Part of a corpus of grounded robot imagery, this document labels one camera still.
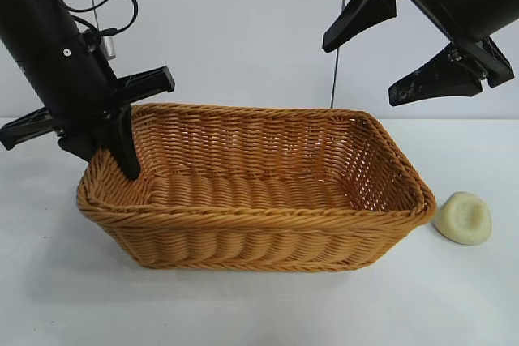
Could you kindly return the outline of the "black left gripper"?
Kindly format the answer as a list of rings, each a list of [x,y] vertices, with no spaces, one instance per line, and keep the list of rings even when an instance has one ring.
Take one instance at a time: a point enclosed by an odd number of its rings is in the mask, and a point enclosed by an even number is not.
[[[107,148],[128,180],[141,172],[132,132],[129,104],[162,92],[174,90],[174,79],[167,66],[119,78],[102,53],[101,39],[84,32],[41,56],[19,61],[24,76],[39,96],[43,108],[6,124],[1,143],[11,150],[15,145],[57,128],[78,130],[95,126],[120,108],[100,130],[100,141]],[[98,149],[90,135],[65,135],[58,140],[65,152],[89,162]]]

